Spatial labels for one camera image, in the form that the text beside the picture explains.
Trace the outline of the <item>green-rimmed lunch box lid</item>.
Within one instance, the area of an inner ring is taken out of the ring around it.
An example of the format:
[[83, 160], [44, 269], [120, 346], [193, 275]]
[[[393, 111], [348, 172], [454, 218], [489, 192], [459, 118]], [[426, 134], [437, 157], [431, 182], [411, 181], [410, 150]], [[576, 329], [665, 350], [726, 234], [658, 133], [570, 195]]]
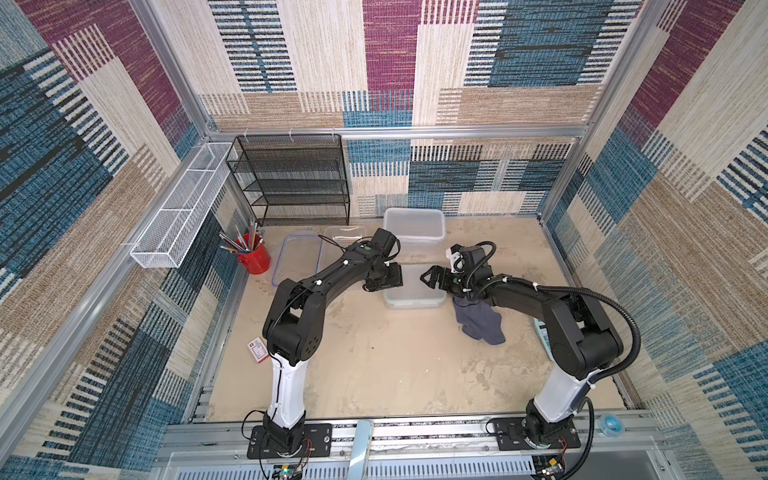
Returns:
[[393, 310], [432, 309], [442, 306], [447, 293], [428, 287], [420, 279], [430, 268], [428, 264], [402, 265], [403, 285], [383, 291], [385, 305]]

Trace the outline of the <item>grey cleaning cloth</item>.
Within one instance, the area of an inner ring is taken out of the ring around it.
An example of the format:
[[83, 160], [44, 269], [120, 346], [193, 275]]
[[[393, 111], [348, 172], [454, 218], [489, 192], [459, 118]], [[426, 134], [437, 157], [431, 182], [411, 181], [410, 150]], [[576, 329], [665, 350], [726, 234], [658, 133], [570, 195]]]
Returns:
[[490, 305], [460, 297], [454, 297], [452, 303], [456, 320], [464, 334], [489, 345], [501, 345], [506, 342], [501, 327], [502, 316]]

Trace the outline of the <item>blue-rimmed clear lunch box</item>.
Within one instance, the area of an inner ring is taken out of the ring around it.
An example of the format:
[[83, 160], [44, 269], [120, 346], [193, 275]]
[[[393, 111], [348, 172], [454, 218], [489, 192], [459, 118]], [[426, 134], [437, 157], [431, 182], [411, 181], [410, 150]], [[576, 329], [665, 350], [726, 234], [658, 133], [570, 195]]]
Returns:
[[366, 235], [367, 231], [363, 226], [328, 226], [322, 233], [322, 236], [330, 239], [330, 242], [321, 240], [322, 245], [316, 271], [320, 272], [331, 265], [341, 257], [343, 248], [362, 239]]

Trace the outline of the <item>blue-rimmed clear lid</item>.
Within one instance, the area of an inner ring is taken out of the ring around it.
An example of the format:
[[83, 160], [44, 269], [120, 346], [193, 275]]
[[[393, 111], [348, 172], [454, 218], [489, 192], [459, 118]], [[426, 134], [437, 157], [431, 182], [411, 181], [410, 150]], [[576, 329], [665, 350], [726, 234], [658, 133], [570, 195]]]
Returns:
[[285, 279], [302, 280], [315, 274], [322, 240], [314, 233], [287, 236], [278, 255], [272, 285], [277, 288]]

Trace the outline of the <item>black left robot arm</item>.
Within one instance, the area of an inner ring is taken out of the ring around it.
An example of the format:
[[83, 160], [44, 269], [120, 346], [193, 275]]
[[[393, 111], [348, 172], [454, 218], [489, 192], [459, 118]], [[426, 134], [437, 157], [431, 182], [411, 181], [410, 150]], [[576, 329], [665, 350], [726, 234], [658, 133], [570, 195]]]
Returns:
[[293, 452], [304, 442], [307, 366], [323, 338], [327, 307], [358, 282], [367, 292], [401, 287], [402, 268], [395, 261], [400, 249], [400, 240], [379, 228], [344, 247], [315, 275], [285, 279], [277, 287], [262, 330], [273, 373], [263, 427], [276, 445]]

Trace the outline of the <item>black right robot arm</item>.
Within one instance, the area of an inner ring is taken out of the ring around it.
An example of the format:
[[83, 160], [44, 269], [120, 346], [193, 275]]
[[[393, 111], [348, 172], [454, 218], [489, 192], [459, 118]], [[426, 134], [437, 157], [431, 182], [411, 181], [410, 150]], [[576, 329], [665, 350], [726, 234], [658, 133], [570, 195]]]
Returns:
[[544, 448], [571, 429], [573, 415], [597, 382], [636, 360], [641, 333], [626, 308], [591, 289], [494, 273], [490, 259], [495, 250], [491, 241], [455, 244], [447, 252], [449, 265], [430, 267], [420, 280], [471, 306], [507, 308], [544, 323], [555, 366], [528, 402], [522, 422], [527, 442]]

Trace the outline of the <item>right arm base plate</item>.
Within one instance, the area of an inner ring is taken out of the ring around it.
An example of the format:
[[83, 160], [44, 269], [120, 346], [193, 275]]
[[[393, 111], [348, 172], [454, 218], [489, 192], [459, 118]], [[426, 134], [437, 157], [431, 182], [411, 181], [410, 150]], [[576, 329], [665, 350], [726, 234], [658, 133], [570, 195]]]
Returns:
[[535, 415], [497, 417], [491, 420], [490, 425], [500, 451], [561, 450], [561, 441], [568, 449], [582, 446], [573, 417], [557, 423], [546, 422]]

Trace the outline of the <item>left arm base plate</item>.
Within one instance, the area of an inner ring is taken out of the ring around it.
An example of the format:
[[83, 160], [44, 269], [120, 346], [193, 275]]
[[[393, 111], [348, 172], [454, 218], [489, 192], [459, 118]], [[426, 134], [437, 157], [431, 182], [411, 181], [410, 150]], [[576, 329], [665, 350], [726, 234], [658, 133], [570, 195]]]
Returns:
[[332, 433], [330, 423], [303, 424], [290, 432], [257, 425], [250, 432], [246, 456], [249, 460], [329, 457]]

